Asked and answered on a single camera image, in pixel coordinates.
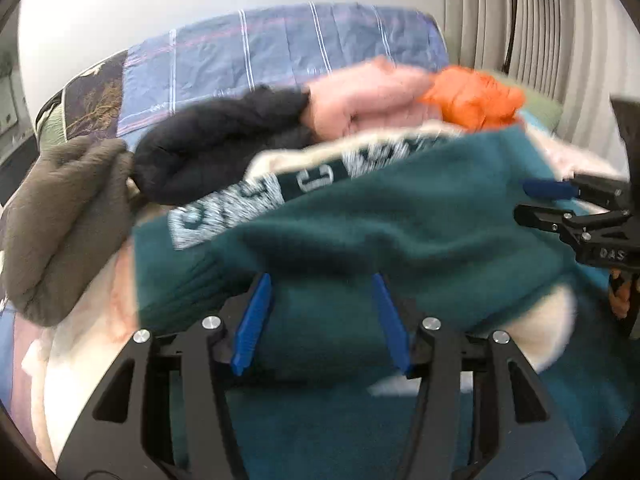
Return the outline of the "dark green fleece sweatshirt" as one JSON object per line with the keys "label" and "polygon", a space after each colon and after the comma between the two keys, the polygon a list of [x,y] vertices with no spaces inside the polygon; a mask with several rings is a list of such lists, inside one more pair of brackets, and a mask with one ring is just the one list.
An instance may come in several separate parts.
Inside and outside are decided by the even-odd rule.
{"label": "dark green fleece sweatshirt", "polygon": [[243,185],[134,230],[142,326],[185,330],[270,274],[273,308],[243,385],[228,394],[253,479],[389,479],[416,403],[386,349],[372,276],[425,313],[483,333],[548,292],[575,307],[541,377],[587,464],[639,395],[639,346],[606,314],[603,272],[555,236],[518,226],[522,184],[551,170],[517,128],[378,148]]}

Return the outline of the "light green pillow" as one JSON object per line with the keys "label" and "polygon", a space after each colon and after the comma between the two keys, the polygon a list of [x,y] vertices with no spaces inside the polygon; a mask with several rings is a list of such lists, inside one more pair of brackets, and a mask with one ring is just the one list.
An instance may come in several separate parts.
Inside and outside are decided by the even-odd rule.
{"label": "light green pillow", "polygon": [[506,86],[523,92],[525,103],[518,112],[521,118],[538,128],[555,133],[563,113],[563,107],[560,102],[548,98],[548,96],[545,96],[534,88],[530,88],[526,86],[526,84],[521,84],[516,79],[510,78],[503,73],[494,72],[493,70],[489,73]]}

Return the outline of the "cream pink fleece blanket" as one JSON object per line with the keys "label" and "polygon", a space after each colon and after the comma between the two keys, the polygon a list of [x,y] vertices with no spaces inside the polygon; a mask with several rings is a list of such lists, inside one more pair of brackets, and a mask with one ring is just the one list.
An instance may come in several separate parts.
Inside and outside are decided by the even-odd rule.
{"label": "cream pink fleece blanket", "polygon": [[138,328],[132,238],[57,326],[35,326],[2,302],[1,403],[50,469],[94,388]]}

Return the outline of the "orange puffer jacket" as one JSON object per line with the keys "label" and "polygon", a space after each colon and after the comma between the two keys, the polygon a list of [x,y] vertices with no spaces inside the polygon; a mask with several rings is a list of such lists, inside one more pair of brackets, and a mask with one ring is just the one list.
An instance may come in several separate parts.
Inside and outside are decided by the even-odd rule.
{"label": "orange puffer jacket", "polygon": [[526,97],[488,73],[448,66],[432,77],[419,101],[436,106],[445,122],[477,132],[516,124]]}

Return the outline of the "grey pleated curtain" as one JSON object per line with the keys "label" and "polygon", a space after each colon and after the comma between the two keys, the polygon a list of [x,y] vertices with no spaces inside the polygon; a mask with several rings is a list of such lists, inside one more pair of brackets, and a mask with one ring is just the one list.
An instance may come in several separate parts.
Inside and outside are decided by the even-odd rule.
{"label": "grey pleated curtain", "polygon": [[[444,3],[450,58],[502,73],[511,0]],[[638,99],[639,32],[620,0],[518,0],[506,76],[562,104],[557,136],[626,169],[611,100]]]}

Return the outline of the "pink quilted jacket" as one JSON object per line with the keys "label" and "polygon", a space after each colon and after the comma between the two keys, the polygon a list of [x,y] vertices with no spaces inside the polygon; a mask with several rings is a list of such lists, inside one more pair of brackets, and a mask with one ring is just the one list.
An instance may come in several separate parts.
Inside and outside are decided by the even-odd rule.
{"label": "pink quilted jacket", "polygon": [[320,142],[368,129],[417,127],[437,114],[420,100],[432,84],[427,70],[381,56],[308,82],[300,121]]}

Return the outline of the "olive brown fleece garment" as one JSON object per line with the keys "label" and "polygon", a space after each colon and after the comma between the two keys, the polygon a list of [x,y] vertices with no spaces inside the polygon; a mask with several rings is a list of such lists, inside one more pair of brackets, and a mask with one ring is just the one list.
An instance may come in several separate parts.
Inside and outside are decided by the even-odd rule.
{"label": "olive brown fleece garment", "polygon": [[128,237],[132,154],[84,136],[43,152],[3,214],[6,298],[27,321],[61,323]]}

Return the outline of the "black puffer jacket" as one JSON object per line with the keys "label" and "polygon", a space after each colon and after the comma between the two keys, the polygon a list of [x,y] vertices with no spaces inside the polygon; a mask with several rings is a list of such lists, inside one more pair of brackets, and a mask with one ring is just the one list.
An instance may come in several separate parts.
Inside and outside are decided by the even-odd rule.
{"label": "black puffer jacket", "polygon": [[242,179],[262,151],[311,144],[309,93],[259,86],[190,105],[151,128],[134,150],[132,180],[151,202],[182,206]]}

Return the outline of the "blue plaid quilt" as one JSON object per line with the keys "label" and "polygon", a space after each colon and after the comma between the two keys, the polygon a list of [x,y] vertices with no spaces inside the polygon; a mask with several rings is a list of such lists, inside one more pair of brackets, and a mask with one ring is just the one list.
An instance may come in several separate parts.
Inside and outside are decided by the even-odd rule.
{"label": "blue plaid quilt", "polygon": [[436,20],[417,10],[314,2],[239,10],[145,39],[72,79],[61,93],[64,134],[134,148],[189,105],[261,84],[302,86],[378,56],[430,72],[449,63]]}

